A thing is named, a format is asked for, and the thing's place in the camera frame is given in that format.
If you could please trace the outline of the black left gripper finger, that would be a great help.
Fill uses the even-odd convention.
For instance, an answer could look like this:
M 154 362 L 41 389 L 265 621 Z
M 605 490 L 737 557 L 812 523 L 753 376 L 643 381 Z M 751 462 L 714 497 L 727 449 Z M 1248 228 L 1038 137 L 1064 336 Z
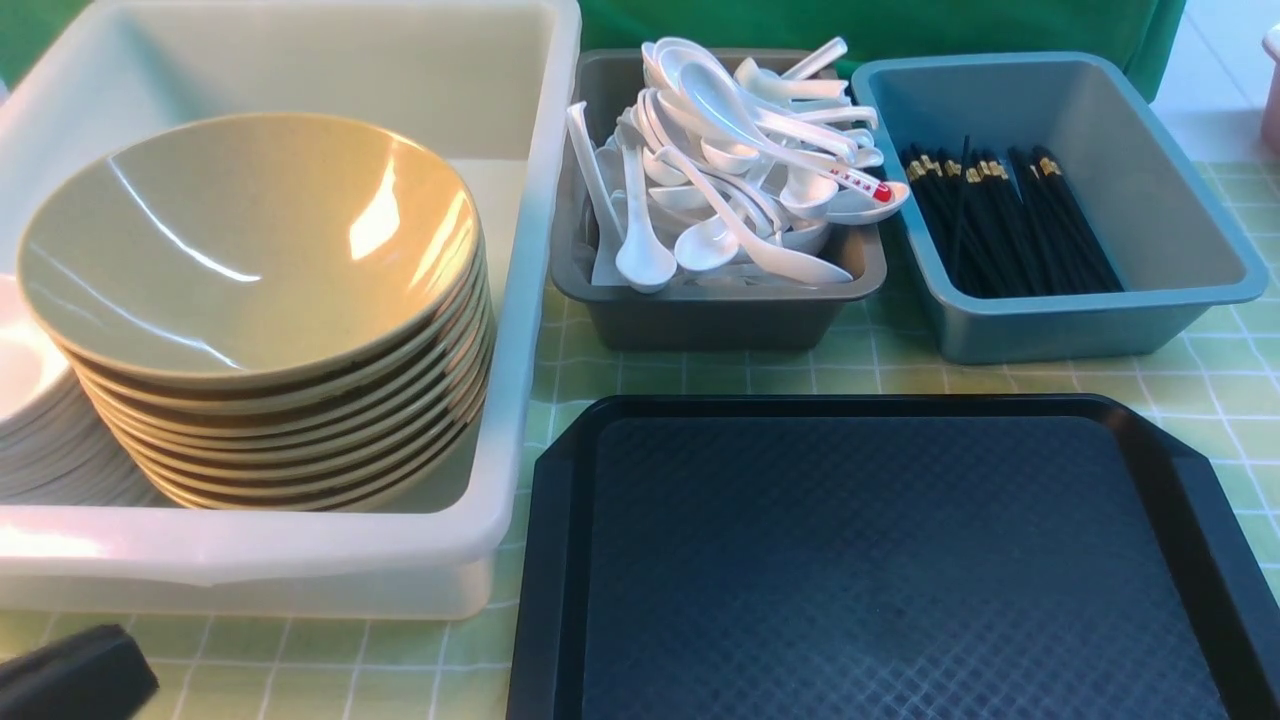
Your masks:
M 100 624 L 1 665 L 3 719 L 133 719 L 159 680 L 136 639 Z

